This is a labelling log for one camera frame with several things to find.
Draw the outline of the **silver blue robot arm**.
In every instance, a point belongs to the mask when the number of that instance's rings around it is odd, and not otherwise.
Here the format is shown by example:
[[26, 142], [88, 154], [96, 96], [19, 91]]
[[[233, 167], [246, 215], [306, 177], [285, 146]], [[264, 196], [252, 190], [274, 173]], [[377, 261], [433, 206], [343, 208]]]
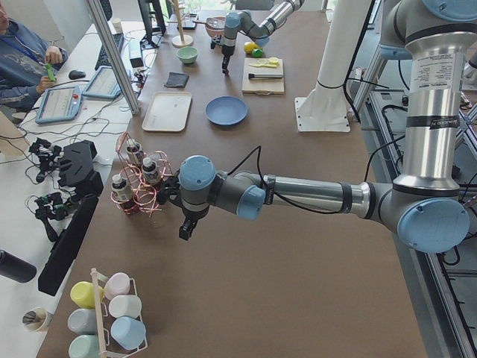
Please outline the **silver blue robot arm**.
[[258, 44], [267, 44], [269, 37], [286, 19], [299, 10], [305, 2], [302, 0], [284, 1], [275, 8], [260, 24], [252, 19], [249, 10], [231, 11], [226, 15], [224, 22], [224, 34], [222, 37], [221, 52], [223, 60], [221, 70], [225, 75], [229, 75], [229, 62], [236, 48], [236, 38], [239, 32]]
[[182, 239], [212, 206], [254, 220], [264, 205], [278, 201], [381, 223], [416, 251], [443, 253], [464, 240], [470, 218], [458, 201], [452, 165], [465, 56], [476, 41], [476, 3], [389, 1], [387, 7], [381, 47], [403, 49], [412, 60], [400, 175], [390, 184], [331, 183], [222, 172], [209, 158], [195, 155], [177, 173]]

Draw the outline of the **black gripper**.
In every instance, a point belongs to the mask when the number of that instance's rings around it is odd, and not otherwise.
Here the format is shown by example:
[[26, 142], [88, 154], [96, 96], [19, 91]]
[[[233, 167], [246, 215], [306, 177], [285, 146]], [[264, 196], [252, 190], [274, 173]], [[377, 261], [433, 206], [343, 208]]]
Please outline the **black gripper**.
[[184, 240], [189, 240], [192, 236], [194, 228], [197, 226], [198, 221], [208, 214], [208, 210], [184, 210], [183, 214], [185, 216], [185, 220], [183, 225], [180, 226], [179, 237]]
[[224, 58], [223, 58], [223, 63], [221, 65], [221, 69], [224, 75], [229, 74], [228, 62], [230, 61], [230, 57], [234, 54], [235, 48], [236, 48], [235, 38], [230, 39], [229, 37], [223, 37], [222, 54]]

